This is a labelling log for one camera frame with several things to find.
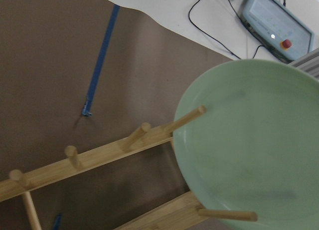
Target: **ceramic plate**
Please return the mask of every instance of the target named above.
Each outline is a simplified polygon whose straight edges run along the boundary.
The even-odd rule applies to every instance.
[[[319,83],[284,64],[238,60],[198,77],[178,119],[207,112],[174,131],[190,189],[208,209],[255,211],[236,230],[319,229]]]

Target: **blue tape strip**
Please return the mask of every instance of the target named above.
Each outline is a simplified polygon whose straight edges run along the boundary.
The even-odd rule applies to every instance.
[[[60,224],[61,224],[61,218],[62,218],[62,214],[59,214],[58,216],[56,216],[52,230],[59,230]]]
[[[86,102],[85,102],[84,108],[82,110],[82,115],[83,116],[91,116],[92,115],[90,113],[91,105],[92,105],[92,102],[93,102],[93,98],[94,98],[94,94],[95,94],[95,91],[96,91],[96,87],[97,87],[98,82],[99,82],[99,77],[100,77],[100,74],[101,74],[101,70],[102,70],[102,66],[103,66],[103,63],[104,63],[105,55],[106,55],[106,52],[107,52],[108,47],[109,47],[112,31],[114,29],[115,21],[116,21],[116,18],[117,18],[119,10],[120,10],[120,7],[115,4],[114,7],[113,7],[113,11],[112,11],[111,17],[110,17],[108,28],[107,28],[107,30],[105,32],[105,36],[104,36],[104,39],[103,39],[101,50],[100,50],[100,53],[99,53],[99,56],[98,56],[98,59],[97,59],[96,65],[95,65],[95,69],[94,69],[94,72],[93,72],[93,76],[92,76],[92,80],[91,80],[91,83],[90,83],[90,87],[89,87],[89,90],[88,90],[88,93],[87,93],[87,96],[86,96]]]

